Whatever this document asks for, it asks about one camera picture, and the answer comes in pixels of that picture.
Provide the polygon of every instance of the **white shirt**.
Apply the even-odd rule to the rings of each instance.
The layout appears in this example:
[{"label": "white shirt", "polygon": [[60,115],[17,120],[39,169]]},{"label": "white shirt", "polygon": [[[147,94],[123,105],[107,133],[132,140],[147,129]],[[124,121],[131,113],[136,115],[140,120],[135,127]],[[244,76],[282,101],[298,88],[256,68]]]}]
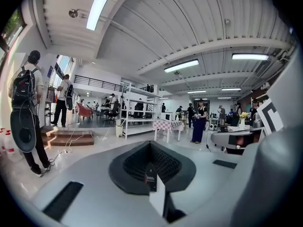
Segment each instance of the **white shirt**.
[{"label": "white shirt", "polygon": [[[26,64],[24,66],[25,70],[34,70],[36,68],[36,66],[34,66],[33,64]],[[18,71],[14,74],[14,76],[11,78],[10,83],[9,83],[9,91],[12,91],[13,89],[13,83],[14,80],[16,79],[16,77],[18,76],[18,74],[22,71],[22,69],[18,69]],[[42,80],[42,74],[39,70],[37,70],[34,73],[34,77],[35,77],[35,91],[37,94],[42,95],[43,94],[43,80]]]},{"label": "white shirt", "polygon": [[69,81],[68,79],[62,80],[62,82],[60,83],[60,87],[62,87],[63,89],[59,93],[59,97],[58,97],[59,100],[65,101],[66,90],[70,85],[71,85],[71,81]]},{"label": "white shirt", "polygon": [[114,108],[114,103],[115,103],[115,101],[117,101],[117,99],[116,99],[116,97],[113,97],[112,104],[111,104],[111,106],[110,106],[111,109]]}]

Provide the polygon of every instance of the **white bottle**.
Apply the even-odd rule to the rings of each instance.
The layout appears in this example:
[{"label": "white bottle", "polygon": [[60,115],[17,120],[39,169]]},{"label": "white bottle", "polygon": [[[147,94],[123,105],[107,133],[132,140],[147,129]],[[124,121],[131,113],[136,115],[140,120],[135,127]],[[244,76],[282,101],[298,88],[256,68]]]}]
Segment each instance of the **white bottle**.
[{"label": "white bottle", "polygon": [[5,128],[0,128],[0,150],[2,152],[5,152],[5,147],[4,147],[4,136],[5,136]]},{"label": "white bottle", "polygon": [[4,137],[4,147],[12,162],[18,162],[22,159],[19,148],[17,147],[10,130],[6,130]]}]

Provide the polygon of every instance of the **wooden step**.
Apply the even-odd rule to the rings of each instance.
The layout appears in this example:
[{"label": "wooden step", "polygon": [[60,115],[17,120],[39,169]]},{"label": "wooden step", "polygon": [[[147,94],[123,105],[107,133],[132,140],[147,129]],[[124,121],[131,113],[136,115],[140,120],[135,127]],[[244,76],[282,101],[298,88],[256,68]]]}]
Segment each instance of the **wooden step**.
[{"label": "wooden step", "polygon": [[[42,136],[42,141],[44,146],[65,146],[69,138],[70,136],[66,138],[56,137],[56,136],[54,137]],[[94,138],[91,135],[89,135],[89,138],[81,137],[71,142],[71,146],[92,146],[92,145],[94,145]]]},{"label": "wooden step", "polygon": [[[59,131],[59,130],[41,130],[41,134],[42,136],[47,136],[47,137],[57,137],[57,138],[67,138],[69,139],[70,136],[72,135],[72,139],[76,139],[78,137],[80,137],[82,134],[82,131],[75,131],[74,133],[72,133],[73,130],[69,130],[69,131]],[[84,134],[84,136],[82,138],[91,138],[91,134]]]}]

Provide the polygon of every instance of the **ceiling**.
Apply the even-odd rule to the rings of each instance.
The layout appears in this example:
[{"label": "ceiling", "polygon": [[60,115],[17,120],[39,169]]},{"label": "ceiling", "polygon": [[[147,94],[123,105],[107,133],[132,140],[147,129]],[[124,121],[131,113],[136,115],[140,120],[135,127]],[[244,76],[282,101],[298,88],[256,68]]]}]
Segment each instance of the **ceiling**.
[{"label": "ceiling", "polygon": [[[109,0],[95,31],[86,29],[92,3],[42,0],[38,27],[52,51],[176,94],[204,88],[229,96],[221,88],[241,87],[232,93],[241,96],[282,68],[276,58],[294,43],[271,0]],[[69,17],[70,9],[79,16]],[[235,52],[267,53],[270,60],[233,61]],[[199,65],[180,75],[164,72],[192,59]]]},{"label": "ceiling", "polygon": [[78,95],[81,95],[82,99],[85,99],[87,97],[87,93],[89,93],[90,97],[97,97],[97,98],[104,98],[106,95],[106,93],[88,91],[88,90],[83,90],[83,89],[79,89],[79,88],[75,88],[74,92],[77,93]]}]

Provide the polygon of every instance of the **white floor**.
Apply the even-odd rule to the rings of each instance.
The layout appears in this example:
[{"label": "white floor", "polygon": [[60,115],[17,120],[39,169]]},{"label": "white floor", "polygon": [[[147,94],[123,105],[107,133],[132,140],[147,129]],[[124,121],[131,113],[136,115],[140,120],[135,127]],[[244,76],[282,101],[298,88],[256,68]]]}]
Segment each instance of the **white floor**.
[{"label": "white floor", "polygon": [[[221,151],[221,148],[215,147],[210,140],[213,131],[209,131],[208,133],[206,132],[203,133],[201,144],[190,143],[192,132],[193,129],[188,129],[186,133],[182,132],[180,141],[177,141],[178,131],[176,131],[173,135],[170,136],[169,142],[171,144],[175,144],[178,146],[200,150],[200,151],[206,151],[210,153],[210,151],[206,148],[206,139],[207,139],[207,144],[212,153],[216,153],[216,154],[223,153]],[[39,188],[41,188],[44,184],[46,184],[48,181],[56,177],[58,174],[60,174],[60,172],[71,166],[79,159],[91,154],[99,153],[102,151],[120,147],[122,145],[131,144],[134,142],[139,142],[144,140],[154,140],[154,132],[129,136],[127,140],[125,140],[124,137],[117,138],[111,132],[110,134],[107,134],[107,139],[101,139],[101,138],[95,139],[94,146],[79,146],[72,148],[52,147],[51,149],[46,150],[49,159],[55,158],[58,153],[63,152],[65,149],[68,151],[68,153],[60,154],[56,158],[55,165],[51,168],[51,170],[40,178],[31,172],[24,157],[18,162],[12,162],[12,159],[14,160],[14,158],[8,157],[4,153],[0,158],[0,171],[4,180],[8,182],[9,188],[11,190],[16,191],[19,195],[30,200],[35,195],[35,193],[39,190]],[[162,134],[158,133],[157,140],[159,142],[163,142],[163,141],[166,142],[166,136],[163,136]],[[42,168],[42,164],[39,161],[36,150],[33,151],[33,154],[36,163],[39,164],[40,167]]]}]

